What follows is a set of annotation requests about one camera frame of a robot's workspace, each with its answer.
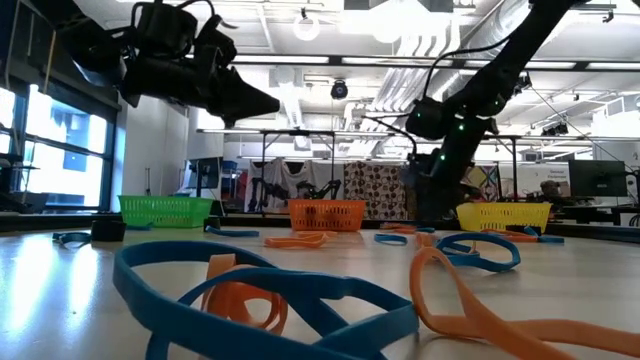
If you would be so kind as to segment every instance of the black cable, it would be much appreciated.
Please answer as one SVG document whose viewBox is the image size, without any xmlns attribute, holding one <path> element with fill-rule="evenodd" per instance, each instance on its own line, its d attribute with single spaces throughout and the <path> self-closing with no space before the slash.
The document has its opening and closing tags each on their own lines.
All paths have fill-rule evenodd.
<svg viewBox="0 0 640 360">
<path fill-rule="evenodd" d="M 455 56 L 455 55 L 464 55 L 464 54 L 474 54 L 474 53 L 479 53 L 479 52 L 484 52 L 484 51 L 489 51 L 489 50 L 493 50 L 495 48 L 497 48 L 498 46 L 506 43 L 509 39 L 511 38 L 511 34 L 509 34 L 507 37 L 505 37 L 504 39 L 498 41 L 497 43 L 493 44 L 493 45 L 489 45 L 489 46 L 485 46 L 485 47 L 481 47 L 481 48 L 473 48 L 473 49 L 458 49 L 458 50 L 453 50 L 447 53 L 444 53 L 440 56 L 438 56 L 436 58 L 436 60 L 433 62 L 433 64 L 431 64 L 431 67 L 429 68 L 429 74 L 427 75 L 427 82 L 424 85 L 424 90 L 422 92 L 422 98 L 427 97 L 427 90 L 429 90 L 429 84 L 431 84 L 431 77 L 433 76 L 433 71 L 435 70 L 436 66 L 438 65 L 438 63 L 450 56 Z"/>
<path fill-rule="evenodd" d="M 183 2 L 180 5 L 177 5 L 176 8 L 184 9 L 187 6 L 189 6 L 189 5 L 193 4 L 193 3 L 200 2 L 200 1 L 203 1 L 203 2 L 206 2 L 207 4 L 209 4 L 209 8 L 211 9 L 211 16 L 212 17 L 216 15 L 216 11 L 213 8 L 213 3 L 211 2 L 211 0 L 187 0 L 187 1 Z"/>
<path fill-rule="evenodd" d="M 409 114 L 402 114 L 402 115 L 400 115 L 398 117 L 407 116 L 407 115 L 409 115 Z M 389 125 L 389 124 L 385 123 L 384 121 L 380 120 L 380 119 L 384 119 L 385 117 L 388 117 L 388 116 L 384 116 L 384 117 L 365 116 L 364 118 L 365 119 L 369 119 L 369 120 L 373 120 L 374 122 L 389 128 L 389 130 L 391 130 L 393 132 L 396 132 L 396 133 L 398 133 L 400 135 L 404 135 L 407 139 L 409 139 L 409 141 L 411 141 L 411 144 L 413 145 L 412 154 L 413 154 L 413 157 L 415 157 L 416 154 L 418 153 L 418 143 L 416 142 L 416 140 L 408 132 L 406 132 L 404 130 L 400 130 L 395 126 Z"/>
</svg>

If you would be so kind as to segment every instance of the orange rubber band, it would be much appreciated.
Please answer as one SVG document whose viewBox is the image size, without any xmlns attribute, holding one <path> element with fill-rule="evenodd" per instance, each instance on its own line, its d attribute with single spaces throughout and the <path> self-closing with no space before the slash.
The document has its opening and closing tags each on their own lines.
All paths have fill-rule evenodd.
<svg viewBox="0 0 640 360">
<path fill-rule="evenodd" d="M 434 259 L 441 262 L 453 277 L 464 316 L 433 315 L 427 309 L 422 295 L 422 268 Z M 432 331 L 446 336 L 485 339 L 519 359 L 574 359 L 543 341 L 581 345 L 640 357 L 640 334 L 637 333 L 572 320 L 500 319 L 473 295 L 457 275 L 447 256 L 435 248 L 426 247 L 418 251 L 411 263 L 409 286 L 418 316 Z"/>
<path fill-rule="evenodd" d="M 299 237 L 306 237 L 309 235 L 326 235 L 327 237 L 337 237 L 338 233 L 335 231 L 296 231 L 296 235 Z"/>
<path fill-rule="evenodd" d="M 209 259 L 207 279 L 214 278 L 228 271 L 251 267 L 253 266 L 235 265 L 234 254 L 213 255 Z M 254 299 L 263 299 L 271 302 L 271 311 L 266 320 L 257 321 L 249 313 L 246 302 Z M 282 335 L 284 325 L 287 321 L 289 305 L 278 294 L 270 293 L 243 283 L 228 282 L 216 285 L 212 290 L 205 292 L 201 309 L 235 322 Z"/>
<path fill-rule="evenodd" d="M 324 234 L 307 235 L 304 237 L 268 237 L 264 239 L 266 247 L 288 249 L 288 248 L 304 248 L 317 249 L 324 245 L 328 236 Z"/>
<path fill-rule="evenodd" d="M 484 229 L 482 232 L 499 234 L 505 240 L 516 243 L 537 243 L 538 237 L 509 230 Z"/>
<path fill-rule="evenodd" d="M 417 233 L 416 234 L 416 248 L 422 249 L 423 247 L 434 247 L 438 241 L 438 237 L 429 233 Z"/>
</svg>

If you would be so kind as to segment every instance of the computer monitor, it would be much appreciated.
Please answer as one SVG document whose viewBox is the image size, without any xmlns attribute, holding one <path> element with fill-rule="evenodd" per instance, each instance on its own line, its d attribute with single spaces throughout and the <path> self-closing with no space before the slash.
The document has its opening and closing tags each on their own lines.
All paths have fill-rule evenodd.
<svg viewBox="0 0 640 360">
<path fill-rule="evenodd" d="M 622 161 L 569 160 L 571 196 L 627 196 Z"/>
<path fill-rule="evenodd" d="M 221 157 L 189 160 L 188 170 L 190 170 L 191 173 L 189 175 L 187 188 L 195 189 L 198 187 L 198 172 L 200 172 L 202 175 L 200 188 L 217 189 L 220 183 L 221 164 Z"/>
</svg>

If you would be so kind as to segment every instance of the fluorescent light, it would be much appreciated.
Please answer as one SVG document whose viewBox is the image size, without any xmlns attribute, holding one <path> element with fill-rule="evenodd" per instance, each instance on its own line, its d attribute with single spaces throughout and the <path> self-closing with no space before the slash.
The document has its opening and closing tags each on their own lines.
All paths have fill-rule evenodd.
<svg viewBox="0 0 640 360">
<path fill-rule="evenodd" d="M 637 62 L 616 62 L 616 63 L 591 63 L 587 69 L 592 70 L 640 70 L 640 63 Z"/>
<path fill-rule="evenodd" d="M 327 64 L 328 56 L 237 55 L 233 63 L 246 64 Z"/>
<path fill-rule="evenodd" d="M 398 65 L 398 66 L 430 66 L 433 58 L 402 58 L 402 57 L 344 57 L 342 63 L 347 65 Z M 438 63 L 438 67 L 451 66 L 451 60 L 443 60 Z"/>
<path fill-rule="evenodd" d="M 273 159 L 277 159 L 277 158 L 283 158 L 283 159 L 287 159 L 287 160 L 301 160 L 301 161 L 307 161 L 307 160 L 324 160 L 324 158 L 320 158 L 320 157 L 290 157 L 290 156 L 265 156 L 264 159 L 265 160 L 273 160 Z M 246 160 L 262 160 L 262 156 L 245 156 L 245 155 L 241 155 L 238 156 L 238 159 L 246 159 Z"/>
<path fill-rule="evenodd" d="M 377 131 L 336 131 L 336 136 L 389 137 L 395 136 L 395 133 Z"/>
<path fill-rule="evenodd" d="M 525 69 L 572 69 L 574 62 L 568 61 L 529 61 Z"/>
<path fill-rule="evenodd" d="M 273 160 L 273 159 L 285 159 L 285 160 L 291 160 L 291 161 L 308 161 L 308 160 L 322 160 L 322 161 L 328 161 L 331 160 L 330 157 L 328 158 L 321 158 L 321 157 L 306 157 L 306 156 L 273 156 L 273 155 L 269 155 L 269 156 L 265 156 L 264 159 L 265 160 Z M 245 159 L 245 160 L 262 160 L 262 156 L 245 156 L 245 155 L 241 155 L 238 156 L 238 159 Z M 333 160 L 335 161 L 375 161 L 372 158 L 367 158 L 367 157 L 335 157 L 333 158 Z"/>
<path fill-rule="evenodd" d="M 197 132 L 206 134 L 260 134 L 260 130 L 248 129 L 198 129 Z"/>
<path fill-rule="evenodd" d="M 459 71 L 459 73 L 462 76 L 473 76 L 478 73 L 478 70 L 462 69 Z M 526 75 L 527 75 L 526 71 L 523 71 L 520 73 L 520 76 L 526 76 Z"/>
<path fill-rule="evenodd" d="M 468 60 L 467 62 L 464 63 L 464 66 L 481 68 L 487 65 L 488 63 L 489 63 L 488 60 Z"/>
</svg>

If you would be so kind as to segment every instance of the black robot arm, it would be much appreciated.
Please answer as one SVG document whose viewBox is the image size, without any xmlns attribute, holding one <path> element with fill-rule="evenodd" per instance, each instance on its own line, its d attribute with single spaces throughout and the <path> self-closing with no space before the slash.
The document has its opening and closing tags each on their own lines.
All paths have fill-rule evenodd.
<svg viewBox="0 0 640 360">
<path fill-rule="evenodd" d="M 513 95 L 520 73 L 562 17 L 581 0 L 531 0 L 531 11 L 502 51 L 444 102 L 416 101 L 407 118 L 412 134 L 439 139 L 441 149 L 431 156 L 410 156 L 410 171 L 423 218 L 437 218 L 455 207 L 455 194 L 473 155 L 487 131 L 497 133 L 495 119 Z"/>
<path fill-rule="evenodd" d="M 197 35 L 198 20 L 184 10 L 195 1 L 209 3 L 212 13 Z M 209 0 L 187 0 L 178 6 L 162 0 L 136 3 L 131 25 L 111 30 L 86 16 L 73 0 L 30 4 L 56 31 L 87 81 L 117 88 L 133 106 L 141 95 L 148 95 L 205 108 L 227 127 L 280 109 L 277 99 L 228 68 L 237 51 L 233 40 L 218 31 L 218 25 L 225 24 Z"/>
</svg>

